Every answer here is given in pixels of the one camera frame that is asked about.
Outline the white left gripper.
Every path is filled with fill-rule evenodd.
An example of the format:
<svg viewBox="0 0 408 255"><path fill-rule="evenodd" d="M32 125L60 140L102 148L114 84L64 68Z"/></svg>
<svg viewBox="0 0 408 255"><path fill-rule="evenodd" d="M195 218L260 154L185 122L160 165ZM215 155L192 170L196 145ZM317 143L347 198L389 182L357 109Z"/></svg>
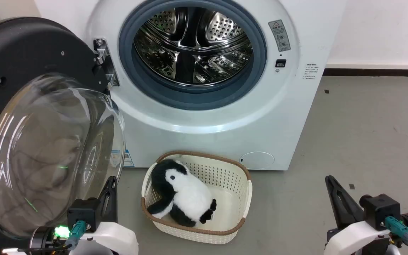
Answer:
<svg viewBox="0 0 408 255"><path fill-rule="evenodd" d="M93 233L85 233L71 255L137 255L136 234L118 224L118 179L109 176L98 197L100 225Z"/></svg>

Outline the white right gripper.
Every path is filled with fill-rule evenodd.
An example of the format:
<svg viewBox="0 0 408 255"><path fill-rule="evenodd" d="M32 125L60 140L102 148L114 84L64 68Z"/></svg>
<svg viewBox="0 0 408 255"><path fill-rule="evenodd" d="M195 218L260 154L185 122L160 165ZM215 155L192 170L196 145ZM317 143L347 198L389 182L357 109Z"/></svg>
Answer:
<svg viewBox="0 0 408 255"><path fill-rule="evenodd" d="M364 220L364 212L332 175L324 179L337 228L327 232L324 255L391 255L390 230L382 230Z"/></svg>

